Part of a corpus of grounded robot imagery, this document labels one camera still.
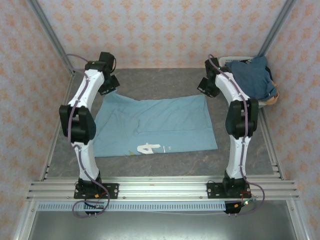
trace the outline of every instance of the gray floor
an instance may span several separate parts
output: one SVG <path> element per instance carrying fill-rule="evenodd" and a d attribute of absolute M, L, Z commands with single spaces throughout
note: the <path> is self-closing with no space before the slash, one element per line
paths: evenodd
<path fill-rule="evenodd" d="M 200 94 L 197 86 L 206 76 L 204 68 L 119 69 L 115 75 L 120 82 L 118 93 L 135 100 L 168 99 Z M 75 77 L 69 99 L 76 93 L 82 77 Z M 99 94 L 91 113 L 96 116 L 103 97 Z M 199 176 L 223 175 L 229 160 L 230 139 L 225 129 L 228 103 L 221 93 L 207 98 L 207 104 L 218 150 L 165 153 L 140 156 L 99 157 L 96 164 L 102 177 Z M 250 142 L 247 174 L 272 174 L 263 134 L 258 125 Z M 77 177 L 79 167 L 74 150 L 60 130 L 48 177 Z"/>
<path fill-rule="evenodd" d="M 286 201 L 266 201 L 258 211 L 238 217 L 219 212 L 171 213 L 106 211 L 97 218 L 79 219 L 71 212 L 41 211 L 36 213 L 29 240 L 297 239 Z"/>

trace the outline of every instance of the orange patterned wall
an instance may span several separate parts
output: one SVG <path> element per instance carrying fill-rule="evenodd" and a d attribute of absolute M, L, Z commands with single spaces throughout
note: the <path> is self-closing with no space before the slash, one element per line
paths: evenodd
<path fill-rule="evenodd" d="M 111 52 L 119 68 L 203 68 L 208 53 L 258 54 L 285 0 L 39 2 L 67 53 Z"/>
<path fill-rule="evenodd" d="M 39 179 L 69 74 L 26 0 L 0 1 L 0 239 Z"/>
<path fill-rule="evenodd" d="M 266 107 L 280 161 L 320 236 L 320 1 L 298 0 L 267 54 L 280 97 Z"/>

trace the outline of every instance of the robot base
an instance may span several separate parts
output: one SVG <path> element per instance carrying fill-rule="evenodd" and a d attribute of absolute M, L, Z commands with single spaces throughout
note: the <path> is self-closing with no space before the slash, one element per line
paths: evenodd
<path fill-rule="evenodd" d="M 222 183 L 208 182 L 206 184 L 206 192 L 208 199 L 251 198 L 249 184 L 243 178 L 230 178 L 226 172 L 224 173 Z"/>
<path fill-rule="evenodd" d="M 117 199 L 119 193 L 118 183 L 102 183 L 100 173 L 96 181 L 102 184 L 109 192 L 110 199 Z M 108 195 L 104 190 L 91 181 L 84 181 L 79 178 L 75 184 L 74 199 L 107 199 Z"/>

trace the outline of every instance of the laundry basket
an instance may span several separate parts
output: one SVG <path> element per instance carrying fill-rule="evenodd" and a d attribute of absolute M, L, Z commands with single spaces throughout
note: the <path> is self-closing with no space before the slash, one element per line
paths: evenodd
<path fill-rule="evenodd" d="M 222 67 L 226 65 L 226 63 L 232 62 L 232 61 L 242 61 L 242 60 L 248 60 L 253 59 L 252 56 L 223 56 L 219 58 L 219 65 Z M 266 106 L 265 103 L 259 101 L 259 108 L 262 108 Z"/>

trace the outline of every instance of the light blue cloth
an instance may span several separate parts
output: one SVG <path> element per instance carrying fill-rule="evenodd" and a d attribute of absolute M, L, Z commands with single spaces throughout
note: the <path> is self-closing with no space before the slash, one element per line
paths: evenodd
<path fill-rule="evenodd" d="M 231 69 L 236 83 L 250 98 L 265 102 L 277 94 L 277 89 L 266 70 L 265 56 L 253 58 L 250 64 L 232 61 L 226 65 Z"/>
<path fill-rule="evenodd" d="M 95 123 L 95 157 L 218 149 L 204 95 L 137 101 L 112 92 Z"/>

